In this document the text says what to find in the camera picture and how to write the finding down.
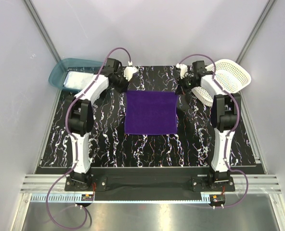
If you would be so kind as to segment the purple towel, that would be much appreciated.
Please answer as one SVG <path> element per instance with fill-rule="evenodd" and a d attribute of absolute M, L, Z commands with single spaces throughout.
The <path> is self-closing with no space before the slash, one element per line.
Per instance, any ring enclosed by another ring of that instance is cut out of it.
<path fill-rule="evenodd" d="M 156 136 L 177 133 L 179 95 L 166 91 L 129 90 L 126 100 L 126 134 Z"/>

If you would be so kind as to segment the light blue towel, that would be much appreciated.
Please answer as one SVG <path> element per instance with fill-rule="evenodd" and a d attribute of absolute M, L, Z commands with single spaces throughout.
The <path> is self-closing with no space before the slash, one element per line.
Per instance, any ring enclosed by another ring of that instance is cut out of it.
<path fill-rule="evenodd" d="M 92 81 L 94 74 L 70 71 L 65 77 L 64 87 L 70 90 L 81 91 L 90 81 Z"/>

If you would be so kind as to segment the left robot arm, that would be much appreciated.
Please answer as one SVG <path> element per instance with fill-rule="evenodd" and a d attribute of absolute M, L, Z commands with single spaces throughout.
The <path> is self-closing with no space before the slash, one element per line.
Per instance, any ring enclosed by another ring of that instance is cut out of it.
<path fill-rule="evenodd" d="M 110 85 L 125 92 L 137 71 L 132 61 L 123 67 L 119 60 L 109 58 L 95 74 L 71 71 L 66 77 L 65 85 L 78 90 L 66 98 L 65 128 L 71 139 L 73 156 L 71 169 L 66 173 L 68 185 L 75 185 L 83 191 L 95 185 L 89 158 L 89 135 L 94 126 L 92 106 Z"/>

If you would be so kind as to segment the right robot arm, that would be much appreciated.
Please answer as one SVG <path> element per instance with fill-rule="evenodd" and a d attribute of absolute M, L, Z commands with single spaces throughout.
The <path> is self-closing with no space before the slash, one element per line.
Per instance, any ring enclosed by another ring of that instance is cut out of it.
<path fill-rule="evenodd" d="M 233 186 L 230 153 L 233 136 L 241 117 L 241 95 L 251 77 L 240 65 L 229 59 L 221 59 L 206 66 L 203 60 L 192 67 L 179 62 L 177 93 L 202 88 L 213 98 L 210 122 L 215 131 L 214 154 L 205 185 L 212 191 Z"/>

